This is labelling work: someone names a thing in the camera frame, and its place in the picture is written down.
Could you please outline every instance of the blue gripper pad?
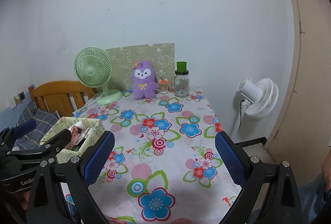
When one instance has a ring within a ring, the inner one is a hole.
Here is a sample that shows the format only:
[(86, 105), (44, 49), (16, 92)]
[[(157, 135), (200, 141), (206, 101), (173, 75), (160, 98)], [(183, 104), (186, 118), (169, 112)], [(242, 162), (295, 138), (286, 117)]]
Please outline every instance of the blue gripper pad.
[(105, 165), (107, 158), (109, 154), (112, 152), (114, 145), (115, 145), (115, 136), (112, 132), (107, 131), (108, 134), (103, 134), (100, 138), (102, 139), (104, 135), (106, 137), (102, 141), (101, 145), (98, 147), (98, 149), (95, 151), (93, 156), (90, 158), (90, 160), (87, 162), (87, 164), (84, 167), (84, 184), (86, 187), (88, 187), (91, 184), (94, 184), (97, 181), (97, 178)]
[(246, 185), (244, 166), (220, 132), (216, 134), (215, 146), (233, 182), (243, 188)]

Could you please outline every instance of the white fan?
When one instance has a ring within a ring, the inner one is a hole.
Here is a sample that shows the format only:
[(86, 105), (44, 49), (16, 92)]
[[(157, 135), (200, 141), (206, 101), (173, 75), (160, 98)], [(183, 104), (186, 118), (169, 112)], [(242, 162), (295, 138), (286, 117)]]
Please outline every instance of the white fan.
[(231, 130), (231, 137), (239, 130), (241, 119), (245, 114), (253, 120), (263, 119), (275, 107), (279, 95), (277, 85), (269, 78), (264, 78), (256, 84), (244, 78), (237, 90), (246, 99), (240, 104), (240, 112)]

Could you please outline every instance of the patterned yellow box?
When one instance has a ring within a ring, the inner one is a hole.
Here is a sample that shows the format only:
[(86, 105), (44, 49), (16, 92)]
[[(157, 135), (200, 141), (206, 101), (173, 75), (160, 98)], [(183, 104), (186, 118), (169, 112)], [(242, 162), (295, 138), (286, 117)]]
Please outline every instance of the patterned yellow box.
[(83, 119), (83, 118), (71, 118), (71, 117), (62, 117), (57, 123), (46, 133), (43, 139), (41, 139), (40, 144), (46, 143), (50, 138), (58, 134), (60, 131), (69, 128), (74, 125), (78, 121), (83, 121), (83, 125), (86, 128), (92, 128), (90, 134), (85, 139), (82, 146), (78, 151), (73, 151), (69, 149), (62, 149), (57, 155), (57, 159), (59, 163), (67, 162), (73, 156), (81, 156), (84, 151), (89, 147), (96, 143), (96, 141), (100, 138), (100, 136), (104, 133), (105, 128), (102, 126), (101, 121), (98, 119)]

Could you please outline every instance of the purple stuffed animal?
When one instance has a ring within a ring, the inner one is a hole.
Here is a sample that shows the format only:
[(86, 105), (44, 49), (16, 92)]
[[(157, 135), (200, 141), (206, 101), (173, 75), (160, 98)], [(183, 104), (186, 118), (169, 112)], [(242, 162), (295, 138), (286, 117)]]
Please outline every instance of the purple stuffed animal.
[(155, 90), (158, 84), (155, 83), (155, 71), (150, 61), (140, 62), (133, 69), (131, 79), (133, 82), (133, 97), (138, 100), (142, 98), (155, 98)]

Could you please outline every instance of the person's arm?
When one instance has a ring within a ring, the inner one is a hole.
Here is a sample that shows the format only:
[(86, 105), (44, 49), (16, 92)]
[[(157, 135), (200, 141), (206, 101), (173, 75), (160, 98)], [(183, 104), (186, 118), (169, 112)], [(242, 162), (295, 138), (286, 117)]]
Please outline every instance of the person's arm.
[(322, 174), (326, 183), (325, 191), (329, 192), (331, 190), (331, 150), (322, 163)]

